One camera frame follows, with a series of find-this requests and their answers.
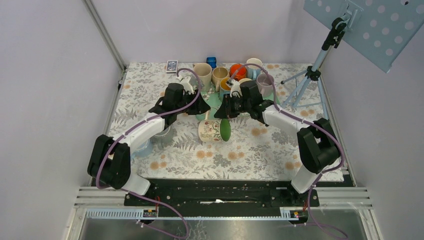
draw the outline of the glass panel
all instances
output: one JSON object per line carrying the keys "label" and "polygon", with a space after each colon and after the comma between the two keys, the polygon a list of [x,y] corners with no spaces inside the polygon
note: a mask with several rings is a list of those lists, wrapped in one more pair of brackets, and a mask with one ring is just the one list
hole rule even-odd
{"label": "glass panel", "polygon": [[[317,221],[345,231],[349,239],[367,239],[361,218],[355,210],[314,210]],[[156,220],[155,227],[183,236],[185,228],[179,220]],[[283,227],[288,221],[272,220],[190,220],[189,240],[277,240],[333,239],[316,226]],[[140,228],[134,220],[86,219],[80,240],[172,240],[163,233]]]}

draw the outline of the small blue box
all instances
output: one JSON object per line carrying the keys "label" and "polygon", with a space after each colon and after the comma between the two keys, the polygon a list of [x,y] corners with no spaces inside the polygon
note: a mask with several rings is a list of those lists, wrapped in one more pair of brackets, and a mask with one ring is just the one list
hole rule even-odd
{"label": "small blue box", "polygon": [[210,56],[206,58],[206,63],[209,64],[212,69],[217,67],[217,58],[214,56]]}

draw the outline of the white wall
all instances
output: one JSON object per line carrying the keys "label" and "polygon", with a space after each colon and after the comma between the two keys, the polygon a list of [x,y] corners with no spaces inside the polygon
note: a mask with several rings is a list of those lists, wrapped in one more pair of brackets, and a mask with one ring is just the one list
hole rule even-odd
{"label": "white wall", "polygon": [[322,68],[356,180],[385,240],[423,238],[424,27],[382,72],[345,42]]}
{"label": "white wall", "polygon": [[328,30],[304,0],[94,0],[126,63],[311,63]]}
{"label": "white wall", "polygon": [[119,69],[81,0],[0,1],[0,239],[58,240]]}

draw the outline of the tripod leg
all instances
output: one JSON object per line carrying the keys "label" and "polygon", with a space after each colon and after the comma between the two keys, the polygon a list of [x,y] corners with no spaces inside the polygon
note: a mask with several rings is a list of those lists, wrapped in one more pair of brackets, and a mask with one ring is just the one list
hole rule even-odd
{"label": "tripod leg", "polygon": [[321,82],[321,78],[318,79],[317,83],[318,83],[319,97],[321,98],[323,115],[325,119],[329,119],[329,114],[327,112],[327,106],[326,106],[326,96],[324,96],[324,87],[323,87],[323,83]]}
{"label": "tripod leg", "polygon": [[294,101],[294,103],[293,103],[293,107],[298,106],[299,101],[301,100],[302,96],[304,95],[306,88],[308,87],[308,84],[309,84],[310,81],[311,81],[311,79],[306,77],[306,81],[303,83],[302,89],[300,90],[299,95],[297,95],[296,101]]}
{"label": "tripod leg", "polygon": [[296,89],[293,90],[290,95],[287,97],[287,99],[282,103],[283,107],[286,107],[286,105],[290,102],[290,100],[293,98],[293,96],[301,89],[301,87],[304,85],[304,83],[308,80],[308,77],[305,76],[304,79],[297,85]]}
{"label": "tripod leg", "polygon": [[303,70],[303,71],[301,71],[301,72],[299,72],[298,74],[296,74],[296,75],[294,75],[294,76],[292,76],[292,77],[289,77],[289,78],[287,78],[286,80],[282,80],[281,81],[281,84],[285,84],[285,83],[287,83],[288,81],[290,81],[290,80],[293,80],[293,79],[295,79],[295,78],[297,78],[297,77],[300,77],[300,76],[302,76],[302,75],[304,75],[304,74],[306,74],[306,70]]}

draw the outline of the orange cup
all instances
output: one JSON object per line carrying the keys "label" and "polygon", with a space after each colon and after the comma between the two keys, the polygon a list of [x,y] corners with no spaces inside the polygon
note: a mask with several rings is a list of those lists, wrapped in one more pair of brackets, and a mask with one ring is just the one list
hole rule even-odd
{"label": "orange cup", "polygon": [[[231,77],[233,74],[234,74],[234,72],[237,70],[237,69],[239,69],[240,67],[242,66],[242,64],[240,64],[240,63],[237,63],[237,64],[234,64],[234,65],[232,65],[230,68],[229,68],[229,76]],[[237,72],[237,74],[235,75],[235,77],[234,77],[234,79],[235,80],[240,80],[240,79],[244,79],[244,78],[246,78],[246,74],[247,74],[247,70],[246,70],[246,67],[243,67],[242,69],[240,69],[238,72]]]}

